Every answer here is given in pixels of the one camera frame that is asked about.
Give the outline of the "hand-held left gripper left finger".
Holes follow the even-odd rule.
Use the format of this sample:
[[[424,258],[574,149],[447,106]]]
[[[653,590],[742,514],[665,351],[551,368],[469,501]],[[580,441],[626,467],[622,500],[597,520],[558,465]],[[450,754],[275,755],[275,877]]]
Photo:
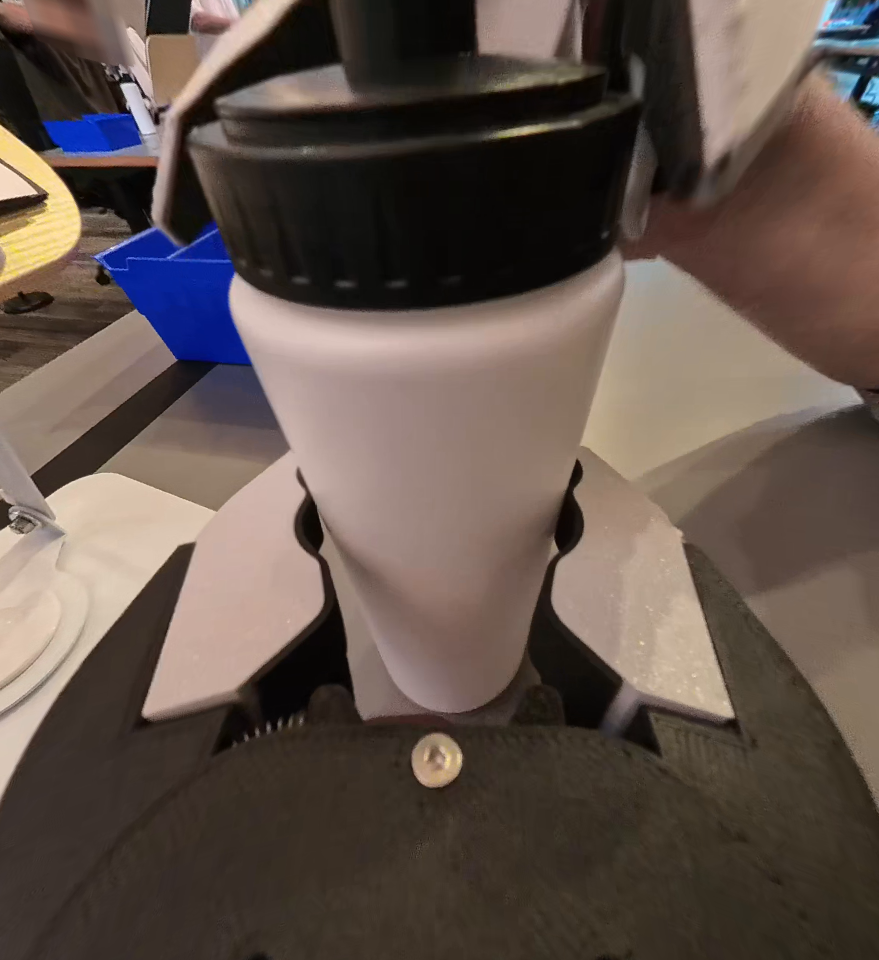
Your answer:
[[[234,706],[328,607],[326,559],[303,527],[310,496],[293,458],[235,493],[197,536],[142,717]]]

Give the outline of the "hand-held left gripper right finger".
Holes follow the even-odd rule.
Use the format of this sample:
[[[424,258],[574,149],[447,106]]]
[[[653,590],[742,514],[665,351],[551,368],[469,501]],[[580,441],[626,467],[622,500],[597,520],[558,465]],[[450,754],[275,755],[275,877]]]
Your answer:
[[[536,607],[536,671],[566,723],[625,735],[646,710],[735,719],[681,532],[580,450]]]

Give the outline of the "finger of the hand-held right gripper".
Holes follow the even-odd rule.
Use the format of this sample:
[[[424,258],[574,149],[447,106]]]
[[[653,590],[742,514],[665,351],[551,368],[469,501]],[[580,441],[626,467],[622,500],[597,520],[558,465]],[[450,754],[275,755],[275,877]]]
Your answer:
[[[580,54],[640,105],[626,207],[728,195],[790,112],[825,2],[581,2]]]
[[[257,2],[217,41],[162,128],[152,221],[179,246],[353,250],[353,91],[341,2]]]

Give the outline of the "black bottle lid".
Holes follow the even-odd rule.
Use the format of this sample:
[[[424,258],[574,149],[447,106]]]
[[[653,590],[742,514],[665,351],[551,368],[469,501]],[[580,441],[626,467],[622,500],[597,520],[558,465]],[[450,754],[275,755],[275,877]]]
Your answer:
[[[516,296],[614,247],[640,118],[601,66],[479,51],[476,2],[340,2],[353,249],[227,249],[265,294],[342,310]]]

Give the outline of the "white bottle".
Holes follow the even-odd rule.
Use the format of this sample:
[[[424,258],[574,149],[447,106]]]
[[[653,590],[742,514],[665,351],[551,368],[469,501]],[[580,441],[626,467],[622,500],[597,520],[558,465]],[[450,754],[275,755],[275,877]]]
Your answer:
[[[421,311],[229,304],[389,677],[432,714],[501,694],[620,309],[614,250],[525,294]]]

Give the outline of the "person's right forearm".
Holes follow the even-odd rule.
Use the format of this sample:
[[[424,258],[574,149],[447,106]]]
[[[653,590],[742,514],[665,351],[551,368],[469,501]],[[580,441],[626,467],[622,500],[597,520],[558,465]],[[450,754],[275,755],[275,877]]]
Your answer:
[[[654,197],[623,252],[671,263],[825,377],[879,390],[879,132],[823,75],[731,193]]]

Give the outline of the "small blue plastic bin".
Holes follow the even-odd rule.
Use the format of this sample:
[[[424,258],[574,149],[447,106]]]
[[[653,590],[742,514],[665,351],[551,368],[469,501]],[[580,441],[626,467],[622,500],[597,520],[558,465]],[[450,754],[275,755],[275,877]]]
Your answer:
[[[129,113],[84,114],[71,121],[44,121],[43,128],[54,146],[68,155],[113,153],[143,143]]]

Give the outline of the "clear round stand foot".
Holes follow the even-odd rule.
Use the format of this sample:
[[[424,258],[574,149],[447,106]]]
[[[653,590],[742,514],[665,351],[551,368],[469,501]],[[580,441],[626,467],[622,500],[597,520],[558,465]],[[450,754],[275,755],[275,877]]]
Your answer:
[[[0,533],[0,720],[41,690],[81,640],[93,611],[75,533]]]

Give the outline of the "wooden display board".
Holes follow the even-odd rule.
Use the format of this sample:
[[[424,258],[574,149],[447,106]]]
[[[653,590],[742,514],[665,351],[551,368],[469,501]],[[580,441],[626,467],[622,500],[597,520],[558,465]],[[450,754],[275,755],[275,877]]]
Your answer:
[[[44,203],[0,220],[0,304],[20,292],[39,291],[73,257],[82,217],[54,169],[0,125],[0,160],[47,192]]]

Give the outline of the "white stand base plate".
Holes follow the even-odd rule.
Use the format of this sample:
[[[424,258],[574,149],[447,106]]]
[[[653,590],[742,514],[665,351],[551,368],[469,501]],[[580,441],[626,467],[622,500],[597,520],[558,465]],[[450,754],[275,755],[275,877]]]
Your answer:
[[[93,590],[89,621],[52,678],[0,720],[0,802],[53,702],[137,594],[213,516],[206,507],[113,473],[63,486],[49,498],[63,533],[81,537],[81,571]]]

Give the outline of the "white stand post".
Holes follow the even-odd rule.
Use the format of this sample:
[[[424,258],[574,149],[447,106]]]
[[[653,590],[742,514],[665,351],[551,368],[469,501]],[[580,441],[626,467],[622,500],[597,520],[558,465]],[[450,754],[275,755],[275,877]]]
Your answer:
[[[40,528],[63,535],[52,508],[0,432],[0,497],[8,510],[8,526],[19,534]]]

